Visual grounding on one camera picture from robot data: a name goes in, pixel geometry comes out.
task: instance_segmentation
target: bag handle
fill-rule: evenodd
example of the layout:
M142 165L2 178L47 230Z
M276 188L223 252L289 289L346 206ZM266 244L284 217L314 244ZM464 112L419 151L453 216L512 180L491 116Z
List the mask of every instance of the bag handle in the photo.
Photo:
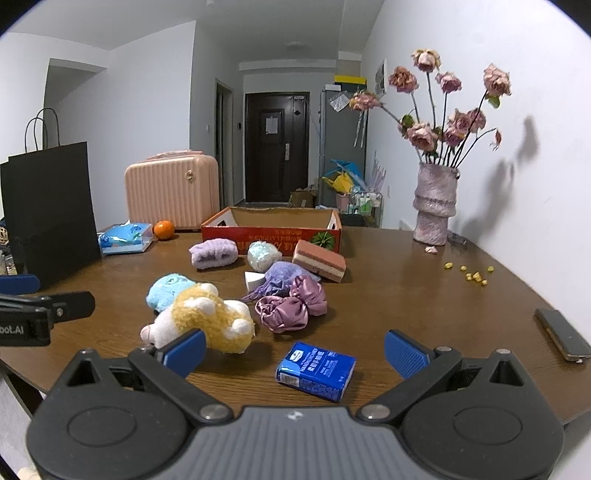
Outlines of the bag handle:
M27 152L27 131L29 130L29 125L31 125L32 122L35 122L35 125L37 124L37 120L41 121L41 124L43 126L43 133L45 134L45 142L47 143L47 127L45 125L45 120L43 120L43 118L40 118L38 116L31 118L29 120L29 123L27 124L27 127L25 129L25 153ZM33 138L35 139L35 150L39 151L39 145L37 144L37 133L35 132L35 127L33 127Z
M39 116L41 114L41 112L43 112L44 110L51 110L53 112L53 114L56 116L56 128L57 128L57 146L61 147L61 143L60 143L60 120L57 117L57 113L56 111L51 108L50 106L46 106L45 108L42 108L41 110L39 110L37 112L37 116Z
M147 160L163 160L165 158L171 157L182 157L183 155L203 155L201 150L173 150L170 152L159 153L158 155L154 155L153 157L148 158Z

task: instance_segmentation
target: black paper bag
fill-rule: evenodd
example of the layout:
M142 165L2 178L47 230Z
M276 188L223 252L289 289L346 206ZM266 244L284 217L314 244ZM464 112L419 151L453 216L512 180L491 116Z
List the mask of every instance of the black paper bag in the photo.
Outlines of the black paper bag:
M10 157L0 185L19 273L46 288L101 258L86 142Z

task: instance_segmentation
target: door frame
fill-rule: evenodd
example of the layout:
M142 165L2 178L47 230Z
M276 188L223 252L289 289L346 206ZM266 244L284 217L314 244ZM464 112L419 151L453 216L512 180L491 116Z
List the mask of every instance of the door frame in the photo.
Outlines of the door frame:
M217 158L218 168L221 169L219 178L221 180L220 190L220 207L234 205L234 90L228 85L215 80L215 101L214 101L214 127L213 127L213 142L217 138L217 91L222 92L222 111L223 111L223 127L222 127L222 158Z
M306 157L304 159L306 169L306 183L310 181L308 177L310 168L310 92L257 92L257 93L245 93L244 94L244 198L249 201L248 197L248 163L250 158L250 151L248 146L249 131L248 131L248 118L251 113L251 101L257 97L269 97L269 96L303 96L305 98L304 107L304 127L306 136Z

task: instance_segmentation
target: dark brown door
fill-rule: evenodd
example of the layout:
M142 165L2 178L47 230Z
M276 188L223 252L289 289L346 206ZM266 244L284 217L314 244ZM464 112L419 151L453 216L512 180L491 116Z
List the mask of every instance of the dark brown door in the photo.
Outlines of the dark brown door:
M308 183L308 93L246 96L246 201L287 202Z

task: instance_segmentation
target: phone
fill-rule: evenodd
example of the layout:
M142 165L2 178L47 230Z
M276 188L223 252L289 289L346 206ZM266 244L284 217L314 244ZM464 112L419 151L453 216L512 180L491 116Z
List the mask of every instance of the phone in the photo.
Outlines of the phone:
M591 358L591 346L558 310L536 309L535 316L567 362L581 364Z

